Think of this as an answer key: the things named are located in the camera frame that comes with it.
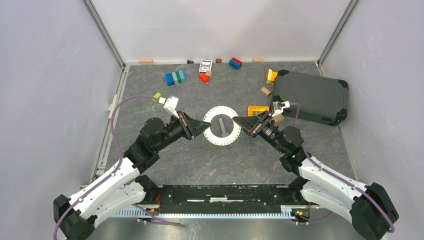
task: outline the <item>gray tabletop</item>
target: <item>gray tabletop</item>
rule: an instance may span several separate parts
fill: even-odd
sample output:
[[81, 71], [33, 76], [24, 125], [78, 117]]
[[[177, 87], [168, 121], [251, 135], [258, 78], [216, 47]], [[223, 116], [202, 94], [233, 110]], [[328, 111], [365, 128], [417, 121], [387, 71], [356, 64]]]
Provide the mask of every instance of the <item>gray tabletop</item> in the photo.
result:
[[[179, 98], [177, 110], [202, 120], [206, 112], [216, 106], [228, 106], [239, 116], [247, 115], [249, 105], [268, 106], [270, 96], [261, 92], [266, 84], [267, 69], [319, 75], [314, 62], [262, 62], [243, 63], [239, 69], [228, 63], [214, 63], [213, 76], [208, 84], [199, 79], [199, 64], [144, 65], [129, 68], [123, 97], [136, 94], [153, 96], [159, 92], [164, 97]], [[183, 70], [186, 82], [167, 86], [165, 74]], [[117, 119], [115, 131], [126, 150], [139, 135], [148, 118], [159, 117], [165, 123], [170, 115], [163, 105], [150, 99], [132, 99], [124, 104]], [[294, 124], [286, 117], [280, 129]], [[231, 121], [225, 121], [231, 130]], [[299, 120], [298, 127], [308, 152], [336, 171], [353, 178], [345, 145], [339, 128]], [[219, 133], [217, 120], [212, 121], [212, 132]], [[160, 159], [147, 174], [156, 184], [284, 184], [296, 178], [286, 172], [279, 162], [280, 154], [260, 138], [250, 138], [245, 133], [230, 145], [217, 146], [202, 135], [192, 141], [180, 139], [159, 153]], [[118, 159], [115, 143], [110, 148], [107, 168]]]

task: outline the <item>green block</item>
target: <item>green block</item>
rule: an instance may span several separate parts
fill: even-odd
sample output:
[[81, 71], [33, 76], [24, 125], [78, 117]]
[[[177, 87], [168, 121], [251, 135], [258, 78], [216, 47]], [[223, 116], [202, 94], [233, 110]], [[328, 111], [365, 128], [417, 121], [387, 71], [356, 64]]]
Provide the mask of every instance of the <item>green block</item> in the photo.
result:
[[[158, 98], [162, 97], [162, 94], [161, 94], [160, 92], [158, 92], [158, 93], [156, 93], [153, 97], [158, 99]], [[157, 103], [157, 102], [158, 102], [158, 100], [155, 100], [155, 99], [152, 99], [152, 101], [153, 101], [154, 103]]]
[[183, 82], [181, 81], [180, 73], [178, 71], [176, 71], [175, 74], [176, 74], [176, 78], [178, 79], [178, 83], [182, 84]]

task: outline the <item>red block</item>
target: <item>red block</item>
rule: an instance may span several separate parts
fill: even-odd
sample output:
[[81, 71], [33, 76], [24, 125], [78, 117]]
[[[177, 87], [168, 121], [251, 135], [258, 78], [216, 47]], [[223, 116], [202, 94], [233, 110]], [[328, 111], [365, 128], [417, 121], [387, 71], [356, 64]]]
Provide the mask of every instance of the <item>red block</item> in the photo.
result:
[[233, 57], [231, 60], [235, 61], [236, 63], [240, 64], [240, 67], [242, 67], [242, 61], [238, 60], [237, 58]]
[[203, 72], [199, 74], [199, 77], [205, 84], [209, 82], [209, 77], [206, 76], [206, 74], [204, 74]]

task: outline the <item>robotic arm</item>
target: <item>robotic arm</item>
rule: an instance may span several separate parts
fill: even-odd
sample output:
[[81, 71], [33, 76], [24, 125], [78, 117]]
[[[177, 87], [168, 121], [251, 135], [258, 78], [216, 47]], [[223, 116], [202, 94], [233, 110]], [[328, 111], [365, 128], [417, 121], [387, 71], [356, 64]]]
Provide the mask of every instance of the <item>robotic arm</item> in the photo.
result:
[[159, 102], [164, 104], [164, 109], [171, 114], [170, 123], [164, 124], [157, 117], [150, 118], [145, 122], [135, 142], [124, 152], [118, 170], [113, 172], [118, 166], [117, 162], [70, 198], [60, 195], [53, 201], [56, 223], [70, 206], [74, 206], [59, 225], [69, 240], [88, 238], [105, 219], [131, 204], [141, 202], [146, 191], [138, 181], [125, 188], [119, 188], [151, 167], [159, 159], [160, 150], [180, 138], [192, 140], [211, 126], [209, 122], [193, 119], [183, 111], [175, 111], [178, 102], [176, 97], [166, 101], [161, 98]]
[[287, 126], [280, 131], [274, 126], [274, 119], [288, 107], [287, 101], [273, 102], [273, 113], [236, 116], [233, 120], [246, 134], [252, 138], [261, 136], [283, 154], [279, 161], [284, 169], [298, 176], [289, 185], [295, 201], [316, 203], [331, 210], [352, 223], [368, 240], [379, 240], [385, 233], [393, 232], [399, 215], [382, 186], [375, 182], [368, 186], [340, 174], [305, 150], [298, 128]]

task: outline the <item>blue and green block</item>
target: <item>blue and green block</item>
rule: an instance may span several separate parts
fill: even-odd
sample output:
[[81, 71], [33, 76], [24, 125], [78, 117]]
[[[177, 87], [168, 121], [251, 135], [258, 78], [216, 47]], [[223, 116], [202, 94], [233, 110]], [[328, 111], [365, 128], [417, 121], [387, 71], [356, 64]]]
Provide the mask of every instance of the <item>blue and green block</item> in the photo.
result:
[[186, 82], [186, 76], [183, 70], [178, 70], [165, 74], [166, 83], [168, 87], [174, 86], [175, 84], [182, 84]]

